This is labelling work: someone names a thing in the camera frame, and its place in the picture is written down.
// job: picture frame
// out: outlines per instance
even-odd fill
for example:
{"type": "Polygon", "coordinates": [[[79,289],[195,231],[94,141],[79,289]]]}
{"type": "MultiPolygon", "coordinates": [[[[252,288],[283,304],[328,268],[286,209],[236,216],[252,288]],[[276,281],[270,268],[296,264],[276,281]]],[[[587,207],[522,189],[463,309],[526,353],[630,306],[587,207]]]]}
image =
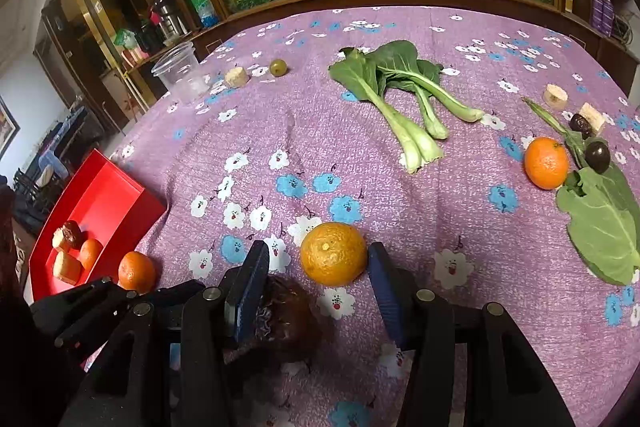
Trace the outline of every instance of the picture frame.
{"type": "Polygon", "coordinates": [[[4,100],[0,97],[0,158],[4,155],[4,151],[9,147],[11,140],[20,130],[11,113],[4,105],[4,100]]]}

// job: orange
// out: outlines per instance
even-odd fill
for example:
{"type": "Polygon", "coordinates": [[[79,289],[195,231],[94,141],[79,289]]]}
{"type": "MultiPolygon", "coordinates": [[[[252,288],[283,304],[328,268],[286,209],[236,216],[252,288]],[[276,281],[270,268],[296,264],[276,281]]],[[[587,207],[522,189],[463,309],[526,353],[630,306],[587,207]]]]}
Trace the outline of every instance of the orange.
{"type": "Polygon", "coordinates": [[[97,239],[87,239],[80,247],[78,261],[85,270],[91,270],[102,251],[102,245],[97,239]]]}
{"type": "Polygon", "coordinates": [[[551,138],[536,138],[524,153],[524,170],[534,185],[545,190],[558,188],[569,172],[564,146],[551,138]]]}
{"type": "Polygon", "coordinates": [[[358,229],[330,221],[306,234],[300,246],[305,273],[325,286],[345,286],[367,267],[367,245],[358,229]]]}
{"type": "Polygon", "coordinates": [[[126,290],[147,293],[156,284],[156,268],[146,255],[129,252],[118,266],[118,283],[126,290]]]}

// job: small green fruit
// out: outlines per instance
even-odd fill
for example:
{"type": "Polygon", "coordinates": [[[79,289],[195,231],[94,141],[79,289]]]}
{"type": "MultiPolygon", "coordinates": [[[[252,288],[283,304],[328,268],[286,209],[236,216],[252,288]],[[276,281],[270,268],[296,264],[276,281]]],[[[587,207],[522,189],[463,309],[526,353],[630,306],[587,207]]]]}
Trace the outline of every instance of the small green fruit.
{"type": "Polygon", "coordinates": [[[269,71],[273,76],[282,76],[287,73],[287,63],[281,58],[276,58],[270,65],[269,71]]]}

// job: metal bolt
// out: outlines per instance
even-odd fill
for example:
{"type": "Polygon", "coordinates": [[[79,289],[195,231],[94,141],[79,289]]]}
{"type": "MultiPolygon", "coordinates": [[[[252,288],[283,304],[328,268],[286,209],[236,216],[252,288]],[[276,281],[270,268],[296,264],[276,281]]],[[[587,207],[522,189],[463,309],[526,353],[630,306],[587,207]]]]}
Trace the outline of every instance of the metal bolt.
{"type": "Polygon", "coordinates": [[[497,302],[490,302],[489,304],[487,304],[486,310],[496,317],[499,317],[504,313],[504,308],[497,302]]]}
{"type": "Polygon", "coordinates": [[[217,286],[210,286],[209,288],[205,288],[202,292],[202,296],[206,301],[214,301],[219,299],[222,295],[222,291],[217,286]]]}
{"type": "Polygon", "coordinates": [[[424,302],[431,302],[433,301],[434,298],[436,298],[435,293],[433,293],[431,290],[426,290],[424,288],[422,290],[418,290],[415,293],[415,296],[424,302]]]}
{"type": "Polygon", "coordinates": [[[140,304],[136,304],[135,308],[133,308],[134,315],[138,317],[148,314],[149,311],[151,311],[151,304],[148,302],[140,302],[140,304]]]}

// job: purple tablecloth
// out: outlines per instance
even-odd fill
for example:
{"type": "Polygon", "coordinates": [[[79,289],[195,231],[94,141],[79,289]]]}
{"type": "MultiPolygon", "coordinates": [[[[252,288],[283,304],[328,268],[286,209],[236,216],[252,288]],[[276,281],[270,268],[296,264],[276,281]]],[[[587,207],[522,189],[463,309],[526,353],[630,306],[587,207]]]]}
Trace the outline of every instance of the purple tablecloth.
{"type": "MultiPolygon", "coordinates": [[[[116,152],[116,162],[169,204],[140,249],[161,264],[161,285],[192,277],[212,285],[241,263],[251,239],[265,239],[271,269],[308,290],[331,330],[308,367],[286,364],[246,386],[242,425],[391,426],[398,414],[411,354],[390,343],[368,277],[330,289],[300,267],[300,241],[320,221],[353,223],[451,302],[503,303],[577,426],[604,418],[640,360],[640,304],[633,289],[590,275],[555,192],[535,188],[520,161],[533,136],[559,139],[520,97],[541,102],[545,84],[557,84],[569,94],[558,118],[584,102],[607,113],[603,136],[638,194],[640,118],[579,44],[487,14],[369,7],[247,29],[204,67],[214,94],[190,105],[169,95],[116,152]],[[450,130],[446,156],[414,175],[399,165],[400,146],[380,113],[353,102],[327,74],[340,48],[367,52],[395,39],[443,63],[442,84],[487,111],[468,124],[436,103],[450,130]],[[287,62],[286,76],[270,75],[274,58],[287,62]],[[250,83],[218,87],[236,64],[251,69],[250,83]]],[[[419,121],[407,93],[389,92],[388,101],[419,121]]]]}

